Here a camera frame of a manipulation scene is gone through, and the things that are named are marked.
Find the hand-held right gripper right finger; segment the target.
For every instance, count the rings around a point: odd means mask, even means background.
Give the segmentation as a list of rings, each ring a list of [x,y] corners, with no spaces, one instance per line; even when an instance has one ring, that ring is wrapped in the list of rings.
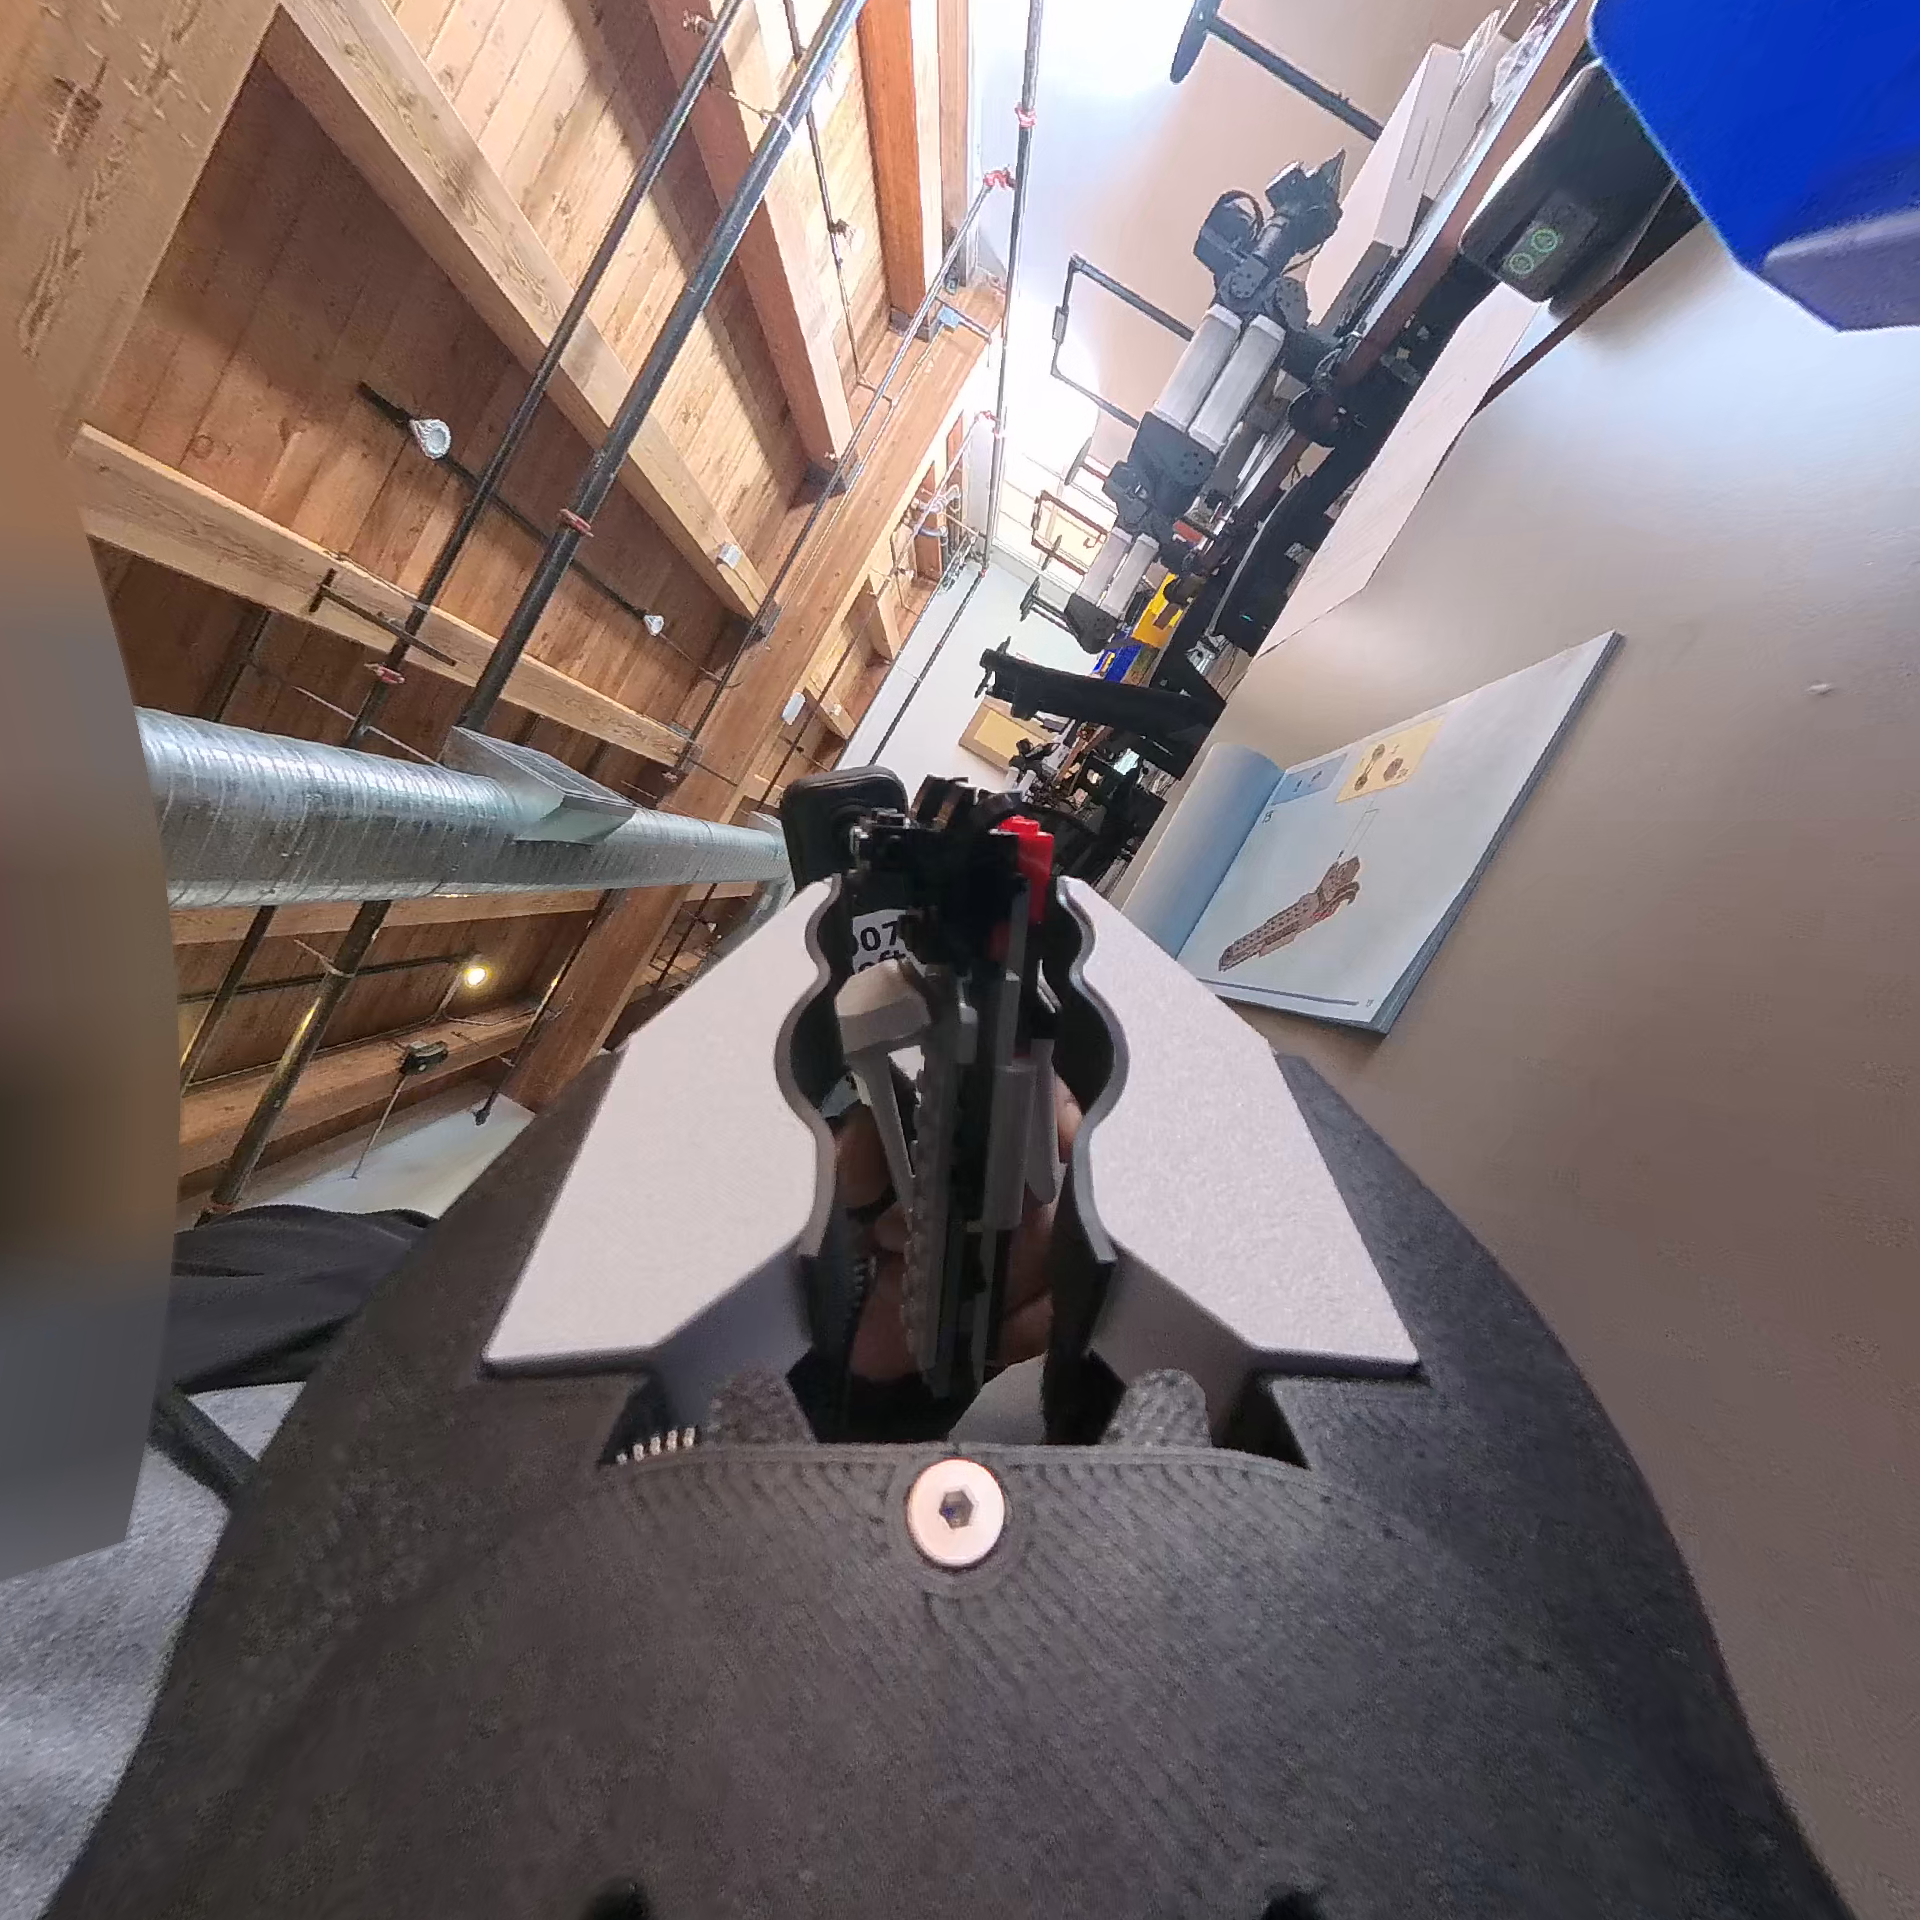
[[[1214,1432],[1250,1381],[1420,1368],[1303,1107],[1253,1028],[1087,881],[1052,903],[1054,1070],[1081,1111],[1052,1234],[1052,1438],[1106,1381],[1184,1371]]]

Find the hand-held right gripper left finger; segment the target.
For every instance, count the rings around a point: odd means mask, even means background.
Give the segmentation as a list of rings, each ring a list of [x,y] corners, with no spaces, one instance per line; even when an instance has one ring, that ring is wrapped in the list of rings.
[[[831,1131],[794,1073],[831,986],[813,881],[621,1047],[483,1362],[497,1374],[646,1371],[709,1405],[785,1371],[813,1331],[803,1261],[831,1227]]]

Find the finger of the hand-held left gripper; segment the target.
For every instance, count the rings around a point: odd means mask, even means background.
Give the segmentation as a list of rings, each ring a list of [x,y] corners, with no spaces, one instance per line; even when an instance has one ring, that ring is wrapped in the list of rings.
[[[904,1137],[891,1059],[918,1047],[930,1030],[930,1009],[904,965],[870,965],[837,991],[837,1024],[847,1066],[874,1118],[878,1141],[899,1202],[914,1195],[914,1159]]]

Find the grey black toy brick model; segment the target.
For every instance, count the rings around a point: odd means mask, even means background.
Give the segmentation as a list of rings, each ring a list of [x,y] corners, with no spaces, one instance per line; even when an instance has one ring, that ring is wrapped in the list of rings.
[[[1061,1001],[1045,979],[1058,876],[1052,831],[1006,793],[930,776],[913,814],[918,902],[904,949],[878,964],[904,965],[930,1009],[929,1039],[891,1059],[914,1159],[903,1316],[929,1390],[960,1401],[997,1366],[1024,1195],[1061,1193]]]

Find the grey desk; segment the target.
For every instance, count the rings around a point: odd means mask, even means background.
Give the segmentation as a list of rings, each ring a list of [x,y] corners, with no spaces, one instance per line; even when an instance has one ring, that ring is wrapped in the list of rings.
[[[1303,762],[1599,632],[1397,1024],[1249,1018],[1550,1323],[1842,1897],[1918,1916],[1918,331],[1693,229],[1214,741]]]

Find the black desk control panel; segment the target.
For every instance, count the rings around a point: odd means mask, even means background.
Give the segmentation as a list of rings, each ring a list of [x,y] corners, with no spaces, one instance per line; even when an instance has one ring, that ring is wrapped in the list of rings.
[[[1459,257],[1533,302],[1571,308],[1665,205],[1674,168],[1599,63],[1586,63],[1502,167]]]

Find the person's left hand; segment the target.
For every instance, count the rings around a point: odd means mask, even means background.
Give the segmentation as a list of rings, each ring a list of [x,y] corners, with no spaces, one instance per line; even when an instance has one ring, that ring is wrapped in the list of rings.
[[[852,1374],[866,1381],[903,1381],[918,1371],[903,1316],[904,1208],[891,1189],[874,1113],[866,1103],[852,1103],[831,1131],[837,1137],[837,1199],[852,1221],[855,1251],[871,1261],[871,1285],[852,1340]],[[1024,1195],[1024,1225],[1008,1239],[1002,1285],[1000,1368],[1045,1353],[1052,1331],[1050,1246],[1054,1213],[1058,1202],[1042,1202],[1037,1193]]]

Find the black table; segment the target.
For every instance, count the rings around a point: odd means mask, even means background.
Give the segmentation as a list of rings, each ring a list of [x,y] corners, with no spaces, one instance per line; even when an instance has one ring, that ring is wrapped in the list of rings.
[[[1115,683],[1087,673],[1052,668],[1008,647],[980,654],[980,694],[1000,697],[1014,719],[1061,719],[1139,738],[1158,755],[1199,755],[1226,697],[1205,677],[1193,673],[1178,687]]]

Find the open instruction booklet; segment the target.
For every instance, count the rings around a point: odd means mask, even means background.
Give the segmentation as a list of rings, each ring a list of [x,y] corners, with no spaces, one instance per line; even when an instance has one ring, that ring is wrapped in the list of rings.
[[[1291,768],[1205,749],[1125,915],[1222,998],[1390,1030],[1620,642]]]

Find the black metal ceiling pipe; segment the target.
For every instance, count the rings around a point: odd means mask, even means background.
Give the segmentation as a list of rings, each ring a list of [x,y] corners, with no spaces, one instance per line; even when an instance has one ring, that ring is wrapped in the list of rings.
[[[798,63],[794,78],[785,84],[780,103],[767,116],[767,128],[747,160],[747,168],[744,168],[742,184],[734,187],[733,203],[721,210],[720,226],[717,226],[712,239],[705,242],[704,257],[695,261],[695,270],[694,270],[683,296],[670,311],[665,322],[660,327],[660,336],[646,348],[646,360],[633,372],[633,383],[626,385],[626,394],[624,394],[621,409],[614,410],[611,426],[604,430],[604,442],[587,457],[587,467],[581,470],[581,476],[566,501],[566,513],[555,516],[555,525],[544,543],[536,572],[532,572],[529,583],[523,587],[516,611],[510,614],[508,632],[492,642],[492,654],[481,667],[477,687],[467,692],[467,697],[460,706],[460,722],[446,732],[446,741],[437,744],[436,770],[446,768],[446,752],[456,738],[463,738],[463,733],[481,738],[486,732],[486,722],[491,722],[492,707],[500,706],[500,697],[508,694],[510,680],[512,680],[516,667],[523,661],[523,655],[532,642],[532,632],[540,631],[544,614],[545,614],[552,594],[560,591],[560,580],[566,577],[567,560],[579,554],[581,543],[587,543],[593,523],[611,497],[611,486],[619,480],[619,467],[633,450],[639,426],[651,421],[651,410],[652,410],[665,378],[674,374],[695,322],[709,311],[709,299],[720,291],[720,282],[729,270],[729,263],[733,263],[733,257],[750,226],[750,214],[764,205],[770,179],[778,177],[778,167],[794,142],[798,123],[813,109],[813,99],[816,99],[822,78],[831,76],[831,64],[842,51],[847,36],[852,31],[864,11],[866,11],[864,4],[833,4],[831,13],[822,16],[816,36],[803,49],[803,60]],[[600,275],[608,270],[619,242],[626,236],[638,210],[644,205],[652,184],[660,179],[665,158],[674,158],[674,148],[675,148],[678,135],[685,130],[704,91],[709,87],[709,81],[721,63],[721,51],[729,45],[729,36],[744,13],[750,13],[750,4],[726,4],[720,13],[720,21],[712,21],[709,38],[694,64],[694,76],[683,81],[683,91],[678,91],[660,138],[646,149],[639,174],[638,174],[633,187],[626,190],[626,197],[619,210],[619,220],[611,221],[611,232],[604,236],[604,246],[598,249],[598,254],[593,261],[585,287],[567,299],[567,308],[562,311],[562,327],[555,331],[552,343],[544,348],[544,362],[536,367],[536,374],[523,394],[523,406],[510,419],[510,426],[492,455],[492,464],[483,470],[477,492],[471,497],[463,516],[454,523],[451,534],[446,537],[446,547],[437,553],[436,565],[427,569],[425,587],[414,596],[409,620],[400,626],[395,651],[387,658],[390,668],[400,668],[401,658],[419,651],[425,614],[436,611],[440,587],[451,580],[451,572],[454,572],[463,544],[471,543],[481,516],[486,513],[486,501],[492,500],[500,480],[508,476],[508,467],[510,467],[512,455],[521,450],[521,442],[532,426],[536,409],[540,409],[552,374],[562,367],[566,345],[572,343],[572,336],[581,331],[581,322],[587,315],[587,299],[593,299]],[[267,1139],[275,1137],[275,1131],[280,1122],[280,1113],[287,1111],[293,1089],[300,1088],[303,1070],[318,1059],[324,1036],[328,1036],[328,1024],[332,1021],[336,1009],[343,1007],[343,998],[356,986],[356,977],[364,973],[364,961],[373,949],[380,931],[387,928],[392,903],[395,903],[395,897],[387,893],[387,897],[370,897],[367,903],[356,909],[345,934],[339,938],[332,961],[324,964],[324,977],[318,979],[313,1001],[307,1007],[307,1012],[293,1024],[287,1047],[280,1050],[264,1089],[258,1093],[258,1103],[254,1103],[244,1131],[240,1133],[227,1164],[218,1169],[218,1174],[210,1189],[210,1199],[198,1210],[198,1225],[210,1225],[213,1219],[230,1213],[242,1202],[242,1195],[244,1195],[244,1189],[249,1189],[249,1183],[267,1150]]]

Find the white paper sheet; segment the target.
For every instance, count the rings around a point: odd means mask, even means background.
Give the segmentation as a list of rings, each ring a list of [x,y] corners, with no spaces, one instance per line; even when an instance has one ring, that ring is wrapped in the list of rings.
[[[1373,467],[1344,501],[1344,513],[1332,520],[1330,534],[1262,639],[1262,655],[1305,632],[1320,616],[1366,591],[1390,544],[1404,534],[1407,520],[1467,421],[1518,351],[1536,312],[1536,299],[1508,283],[1495,283],[1462,315]]]

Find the blue plastic storage bin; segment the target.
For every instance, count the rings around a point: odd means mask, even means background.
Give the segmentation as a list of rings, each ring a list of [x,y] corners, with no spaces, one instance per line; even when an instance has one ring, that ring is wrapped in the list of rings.
[[[1590,42],[1743,270],[1918,327],[1918,4],[1596,4]]]

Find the silver ventilation duct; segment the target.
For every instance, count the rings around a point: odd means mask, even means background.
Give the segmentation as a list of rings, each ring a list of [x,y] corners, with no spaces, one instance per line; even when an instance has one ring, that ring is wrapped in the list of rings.
[[[332,903],[786,886],[775,829],[638,805],[481,732],[451,764],[136,712],[170,903]]]

